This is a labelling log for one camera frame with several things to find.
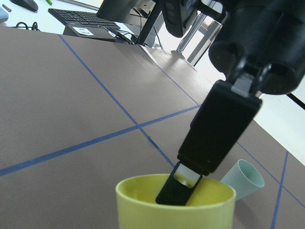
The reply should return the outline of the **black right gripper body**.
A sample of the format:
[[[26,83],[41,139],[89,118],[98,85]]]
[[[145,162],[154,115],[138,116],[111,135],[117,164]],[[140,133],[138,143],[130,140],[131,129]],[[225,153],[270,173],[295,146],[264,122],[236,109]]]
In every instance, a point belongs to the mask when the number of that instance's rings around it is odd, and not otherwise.
[[[227,15],[209,49],[213,66],[234,83],[241,72],[253,89],[288,94],[305,74],[302,0],[224,0]]]

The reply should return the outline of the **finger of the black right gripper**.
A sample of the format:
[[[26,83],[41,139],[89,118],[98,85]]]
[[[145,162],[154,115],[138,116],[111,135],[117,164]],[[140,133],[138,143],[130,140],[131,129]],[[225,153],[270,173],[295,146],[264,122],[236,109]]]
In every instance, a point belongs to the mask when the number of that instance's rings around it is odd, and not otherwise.
[[[178,160],[200,175],[213,173],[251,123],[262,100],[241,96],[225,81],[217,81],[190,124]]]
[[[155,202],[162,205],[185,206],[201,179],[202,175],[178,162],[157,195]]]

